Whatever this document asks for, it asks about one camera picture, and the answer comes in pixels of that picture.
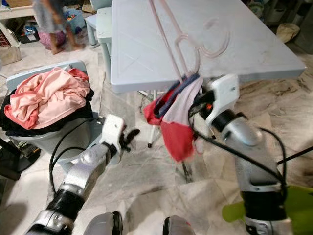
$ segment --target child's leg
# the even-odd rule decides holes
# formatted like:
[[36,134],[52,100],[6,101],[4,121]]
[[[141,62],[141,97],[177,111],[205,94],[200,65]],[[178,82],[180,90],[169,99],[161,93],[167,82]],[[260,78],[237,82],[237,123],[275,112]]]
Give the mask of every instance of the child's leg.
[[50,33],[51,52],[53,55],[61,52],[64,48],[57,47],[57,38],[54,33]]
[[85,44],[78,44],[78,43],[75,41],[74,34],[73,34],[73,32],[72,32],[72,30],[71,30],[71,28],[70,28],[69,25],[67,25],[66,31],[67,31],[69,43],[72,45],[72,47],[73,47],[74,50],[83,49],[83,48],[85,47]]

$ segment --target cloth bundle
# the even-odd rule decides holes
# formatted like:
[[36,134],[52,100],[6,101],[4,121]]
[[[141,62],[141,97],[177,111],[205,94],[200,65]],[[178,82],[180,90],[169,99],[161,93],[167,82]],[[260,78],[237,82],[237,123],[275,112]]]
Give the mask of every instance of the cloth bundle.
[[194,74],[174,84],[169,91],[144,108],[144,116],[151,125],[161,126],[164,143],[176,161],[193,153],[193,132],[189,126],[188,110],[199,92],[203,78]]
[[[47,133],[45,129],[56,131],[66,121],[92,117],[89,103],[92,96],[85,73],[77,68],[65,71],[55,67],[23,81],[6,97],[1,107],[0,125],[15,136]],[[18,133],[14,133],[15,126],[18,126]]]

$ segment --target pink clothing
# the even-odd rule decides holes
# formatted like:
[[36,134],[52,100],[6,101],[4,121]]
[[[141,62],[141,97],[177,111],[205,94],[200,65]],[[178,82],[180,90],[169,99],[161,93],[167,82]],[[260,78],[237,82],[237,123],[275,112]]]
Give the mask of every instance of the pink clothing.
[[66,72],[55,67],[23,81],[10,97],[5,115],[23,128],[47,127],[86,104],[89,78],[77,68]]

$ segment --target plastic chair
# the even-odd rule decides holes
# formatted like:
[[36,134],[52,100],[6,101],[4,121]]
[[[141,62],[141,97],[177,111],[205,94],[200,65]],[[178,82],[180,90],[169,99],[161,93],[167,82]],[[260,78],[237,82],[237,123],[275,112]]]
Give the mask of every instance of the plastic chair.
[[91,5],[97,14],[86,17],[88,40],[90,45],[96,45],[94,36],[96,31],[97,39],[102,48],[105,63],[106,77],[110,80],[111,74],[111,38],[112,38],[112,0],[90,0]]

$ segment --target green object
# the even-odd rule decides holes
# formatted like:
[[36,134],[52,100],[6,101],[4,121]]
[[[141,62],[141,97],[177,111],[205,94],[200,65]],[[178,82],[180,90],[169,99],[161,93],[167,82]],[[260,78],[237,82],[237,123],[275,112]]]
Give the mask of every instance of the green object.
[[[295,235],[313,234],[313,188],[289,186],[285,202],[286,212],[292,219]],[[226,222],[237,219],[244,220],[244,202],[238,202],[223,207],[223,218]]]

